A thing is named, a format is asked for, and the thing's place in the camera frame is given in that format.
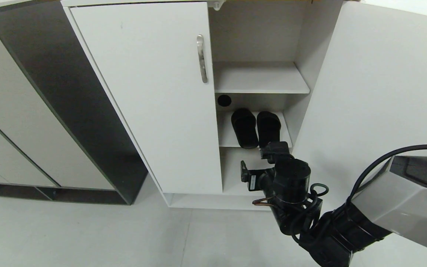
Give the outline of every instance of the black cable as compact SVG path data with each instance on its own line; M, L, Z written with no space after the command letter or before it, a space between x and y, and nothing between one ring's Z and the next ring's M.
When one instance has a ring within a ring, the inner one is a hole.
M401 154L401 153L405 153L405 152L410 152L410 151L416 151L416 150L427 150L427 144L420 144L420 145L412 145L412 146L407 146L407 147L402 147L396 150L393 150L391 152L386 153L385 155L379 157L378 159L376 159L372 164L370 164L359 176L359 178L357 179L357 181L354 184L354 187L352 188L352 192L350 193L349 197L347 198L346 201L346 205L351 203L352 198L354 197L354 195L360 190L360 185L363 182L363 180L365 180L365 178L367 177L367 175L373 170L375 169L378 165L380 165L382 162L386 161L387 159L389 159L390 157L393 157L395 155Z
M321 196L324 196L325 194L327 194L327 193L329 193L329 186L326 186L325 184L320 184L320 183L315 183L315 184L312 184L312 186L311 186L311 191L313 191L314 190L314 188L315 187L322 187L322 188L324 188L325 190L324 190L324 192L322 192L322 193L320 193L320 194L317 194L317 196L318 197L321 197Z
M301 241L295 234L294 234L294 227L298 221L303 218L312 208L315 208L317 205L317 193L315 191L311 191L312 193L312 203L310 206L305 208L298 216L294 218L294 220L291 222L290 229L292 231L291 236L293 237L294 241L298 243L299 245L306 244L304 241Z
M315 190L314 190L314 188L315 187L322 187L322 188L324 188L325 190L324 190L324 192L322 192L322 193L320 193L320 194L318 194ZM312 199L312 203L311 203L311 205L310 206L308 206L306 209L304 209L298 216L296 216L295 218L294 218L294 220L291 222L291 230L292 230L292 234L291 234L291 236L292 236L292 238L294 239L294 241L296 242L296 243L298 243L299 245L315 245L321 238L322 238L322 236L324 235L324 233L325 233L325 230L327 229L327 226L329 225L329 223L330 223L330 220L329 221L327 221L325 224L324 224L324 226L322 226L322 229L319 231L319 233L318 233L318 235L317 235L317 237L312 241L312 242L305 242L305 241L301 241L295 234L294 234L294 228L295 228L295 225L296 225L296 223L298 223L298 221L302 218L302 217L304 217L312 208L315 208L316 206L317 206L317 203L318 203L318 200L317 200L317 198L318 197L320 197L320 196L324 196L325 194L327 194L327 193L329 193L329 187L328 186L326 186L325 184L320 184L320 183L315 183L315 184L312 184L311 186L310 186L310 191L311 191L311 195L312 195L312 197L311 197L311 199Z

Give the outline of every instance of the metal handle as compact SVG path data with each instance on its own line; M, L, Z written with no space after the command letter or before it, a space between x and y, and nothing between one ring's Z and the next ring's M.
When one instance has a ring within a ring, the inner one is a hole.
M199 53L200 75L203 83L207 83L207 71L205 69L205 58L203 57L203 36L197 35L197 52Z

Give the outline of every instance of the floor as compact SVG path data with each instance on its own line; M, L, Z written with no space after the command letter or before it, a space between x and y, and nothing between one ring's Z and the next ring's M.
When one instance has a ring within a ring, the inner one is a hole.
M169 209L147 179L133 206L0 198L0 267L317 267L269 212ZM390 235L352 267L426 266Z

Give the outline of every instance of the shelf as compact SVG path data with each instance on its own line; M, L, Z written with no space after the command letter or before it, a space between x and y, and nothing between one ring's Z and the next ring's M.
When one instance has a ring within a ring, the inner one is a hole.
M217 210L271 211L269 207L254 206L258 197L174 194L171 208L215 208Z
M259 112L252 112L256 117ZM291 138L289 136L288 127L286 126L286 121L284 120L283 113L275 113L279 121L281 122L281 131L279 133L280 141L288 142L288 147L293 147ZM240 147L237 141L237 136L235 135L234 128L232 126L232 114L233 112L217 112L217 129L218 129L218 140L220 147Z
M268 169L273 167L266 159L261 159L257 149L220 149L224 195L264 197L263 191L248 191L247 184L240 180L241 161L245 161L248 169Z
M213 65L215 93L310 93L294 63L219 62Z

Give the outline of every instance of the slipper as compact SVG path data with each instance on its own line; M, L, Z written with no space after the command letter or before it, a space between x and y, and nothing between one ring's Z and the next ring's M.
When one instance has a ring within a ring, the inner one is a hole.
M266 147L269 142L279 142L281 122L276 114L262 111L256 117L258 124L259 147Z
M256 118L249 110L246 108L237 109L232 114L232 126L240 147L246 149L258 147L258 137L255 130Z

